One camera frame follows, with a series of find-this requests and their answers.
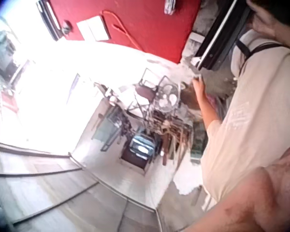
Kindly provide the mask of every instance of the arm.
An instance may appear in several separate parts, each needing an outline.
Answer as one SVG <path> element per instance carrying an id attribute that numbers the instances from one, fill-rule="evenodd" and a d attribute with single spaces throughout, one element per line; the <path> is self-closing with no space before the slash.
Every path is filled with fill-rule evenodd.
<path id="1" fill-rule="evenodd" d="M 281 232 L 290 228 L 290 148 L 244 178 L 185 232 Z"/>
<path id="2" fill-rule="evenodd" d="M 195 78 L 192 80 L 192 83 L 201 109 L 205 128 L 207 130 L 211 122 L 219 120 L 219 117 L 206 97 L 203 78 L 201 76 L 198 79 Z"/>

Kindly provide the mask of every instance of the red wall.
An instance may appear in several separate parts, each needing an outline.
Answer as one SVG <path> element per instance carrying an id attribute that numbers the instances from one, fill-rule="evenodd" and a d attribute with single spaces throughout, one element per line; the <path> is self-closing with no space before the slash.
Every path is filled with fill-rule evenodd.
<path id="1" fill-rule="evenodd" d="M 177 0 L 176 12 L 164 14 L 164 0 L 49 0 L 60 24 L 68 20 L 73 31 L 68 40 L 83 40 L 77 22 L 109 10 L 119 16 L 128 32 L 145 52 L 178 63 L 192 30 L 200 0 Z M 109 43 L 134 45 L 111 25 L 118 25 L 111 16 L 104 17 L 111 40 Z"/>

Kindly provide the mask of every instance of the orange cable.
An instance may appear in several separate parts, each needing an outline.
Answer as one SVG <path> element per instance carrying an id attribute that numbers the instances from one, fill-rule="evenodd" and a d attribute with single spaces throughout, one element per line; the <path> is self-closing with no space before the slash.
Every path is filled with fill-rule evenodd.
<path id="1" fill-rule="evenodd" d="M 123 23 L 121 22 L 120 18 L 113 12 L 108 11 L 108 10 L 103 10 L 102 15 L 104 14 L 109 14 L 112 15 L 119 23 L 120 26 L 112 24 L 112 27 L 116 30 L 118 30 L 120 33 L 123 33 L 125 36 L 128 37 L 128 39 L 131 41 L 131 43 L 139 50 L 144 51 L 141 46 L 137 43 L 137 41 L 129 34 Z"/>

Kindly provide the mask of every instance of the skin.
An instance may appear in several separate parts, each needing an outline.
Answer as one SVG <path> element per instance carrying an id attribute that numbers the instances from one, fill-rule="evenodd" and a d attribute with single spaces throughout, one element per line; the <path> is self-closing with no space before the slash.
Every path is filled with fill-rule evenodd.
<path id="1" fill-rule="evenodd" d="M 281 232 L 290 228 L 290 149 L 255 169 L 186 232 Z"/>
<path id="2" fill-rule="evenodd" d="M 193 84 L 193 87 L 194 87 L 194 90 L 196 93 L 199 107 L 201 109 L 205 128 L 207 130 L 207 128 L 211 124 L 211 122 L 214 120 L 219 120 L 219 117 L 206 97 L 205 84 L 204 84 L 203 78 L 200 77 L 200 79 L 199 78 L 193 79 L 192 84 Z"/>
<path id="3" fill-rule="evenodd" d="M 290 47 L 290 27 L 247 0 L 255 15 L 252 28 Z M 218 115 L 205 95 L 203 80 L 192 81 L 206 129 Z M 290 228 L 290 148 L 280 160 L 243 179 L 187 232 L 281 232 Z"/>
<path id="4" fill-rule="evenodd" d="M 252 28 L 290 47 L 290 26 L 282 24 L 264 8 L 254 4 L 251 0 L 246 0 L 248 6 L 255 12 L 252 19 Z"/>

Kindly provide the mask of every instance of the person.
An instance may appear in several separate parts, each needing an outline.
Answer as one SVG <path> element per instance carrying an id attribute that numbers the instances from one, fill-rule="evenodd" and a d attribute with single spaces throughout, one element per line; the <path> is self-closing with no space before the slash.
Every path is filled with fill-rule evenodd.
<path id="1" fill-rule="evenodd" d="M 290 231 L 290 148 L 259 167 L 185 232 Z"/>
<path id="2" fill-rule="evenodd" d="M 206 98 L 203 80 L 193 80 L 209 137 L 201 159 L 203 186 L 217 202 L 290 147 L 290 0 L 247 3 L 255 11 L 253 29 L 233 50 L 238 85 L 223 121 Z"/>

